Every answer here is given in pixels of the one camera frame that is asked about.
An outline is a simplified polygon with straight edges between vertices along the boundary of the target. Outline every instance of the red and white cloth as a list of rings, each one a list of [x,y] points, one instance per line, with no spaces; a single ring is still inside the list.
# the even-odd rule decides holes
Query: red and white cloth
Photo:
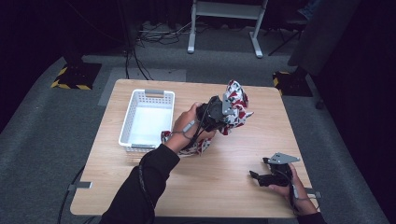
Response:
[[[249,118],[253,112],[246,111],[246,108],[248,108],[248,96],[237,81],[230,80],[225,94],[232,106],[233,115],[228,115],[224,118],[223,122],[226,123],[226,126],[221,128],[219,132],[223,135],[228,135],[231,133],[231,129],[243,126],[247,118]],[[170,132],[163,133],[166,133],[165,135],[167,136],[170,136],[171,134]],[[206,138],[200,142],[196,142],[192,147],[181,150],[178,156],[185,157],[191,155],[202,155],[202,153],[210,146],[211,140],[211,138]]]

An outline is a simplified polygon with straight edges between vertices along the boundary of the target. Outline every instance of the person's right hand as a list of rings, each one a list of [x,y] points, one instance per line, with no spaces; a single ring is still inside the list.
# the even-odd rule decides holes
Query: person's right hand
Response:
[[[298,193],[298,199],[296,198],[293,199],[295,207],[298,209],[301,216],[317,213],[318,212],[317,208],[308,198],[308,194],[306,193],[304,185],[297,175],[296,168],[291,163],[289,163],[289,167],[293,175],[291,183],[297,189],[297,193]],[[276,193],[285,197],[285,199],[288,200],[288,202],[290,201],[290,197],[294,197],[294,195],[290,195],[290,186],[281,187],[278,185],[270,185],[268,186],[268,188],[272,189]]]
[[[181,115],[175,121],[175,125],[172,129],[173,134],[169,140],[165,142],[165,145],[173,150],[176,154],[190,142],[191,138],[198,129],[198,122],[195,122],[186,133],[183,133],[183,129],[187,124],[189,124],[192,120],[196,121],[196,110],[200,105],[202,105],[202,103],[193,104],[188,111],[181,113]],[[216,134],[216,131],[207,132],[203,129],[200,131],[203,132],[199,135],[198,139],[196,140],[197,142],[205,138],[212,138]]]

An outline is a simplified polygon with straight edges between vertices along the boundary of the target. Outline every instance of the wrist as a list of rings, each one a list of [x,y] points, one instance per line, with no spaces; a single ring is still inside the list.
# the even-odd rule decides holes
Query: wrist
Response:
[[[176,154],[180,152],[183,147],[188,145],[190,139],[184,136],[183,133],[172,133],[170,138],[164,143],[167,147],[169,147]]]
[[[300,216],[312,215],[318,212],[309,198],[294,199],[294,205],[298,209]]]

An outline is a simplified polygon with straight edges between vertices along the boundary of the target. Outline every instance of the basket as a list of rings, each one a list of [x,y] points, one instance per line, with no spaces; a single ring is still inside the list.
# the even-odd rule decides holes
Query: basket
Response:
[[[175,93],[134,90],[122,124],[119,144],[127,151],[149,152],[162,142],[161,132],[172,129]]]

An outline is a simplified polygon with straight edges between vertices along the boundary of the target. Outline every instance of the white metal stand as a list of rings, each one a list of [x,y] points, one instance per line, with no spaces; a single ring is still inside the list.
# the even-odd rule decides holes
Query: white metal stand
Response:
[[[187,52],[194,53],[196,16],[226,17],[257,21],[254,32],[249,32],[249,36],[251,39],[251,43],[253,44],[256,56],[258,58],[262,58],[262,50],[260,49],[259,42],[257,41],[257,34],[259,33],[260,26],[262,25],[262,17],[264,16],[267,2],[268,0],[263,0],[261,6],[248,6],[216,2],[200,2],[197,0],[193,0],[191,10],[190,40]]]

